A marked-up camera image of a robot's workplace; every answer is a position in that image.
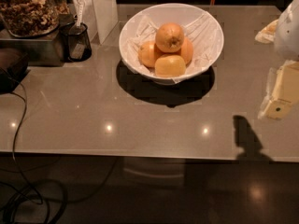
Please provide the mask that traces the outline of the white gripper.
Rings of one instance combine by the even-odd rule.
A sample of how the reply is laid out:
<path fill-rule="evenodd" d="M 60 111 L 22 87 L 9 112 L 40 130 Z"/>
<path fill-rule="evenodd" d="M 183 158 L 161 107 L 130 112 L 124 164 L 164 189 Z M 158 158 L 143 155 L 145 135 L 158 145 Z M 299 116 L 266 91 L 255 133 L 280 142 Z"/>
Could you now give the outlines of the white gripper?
<path fill-rule="evenodd" d="M 256 36 L 260 43 L 274 42 L 274 49 L 286 60 L 271 68 L 259 119 L 283 119 L 299 103 L 299 0 L 292 0 L 278 20 L 267 24 Z"/>

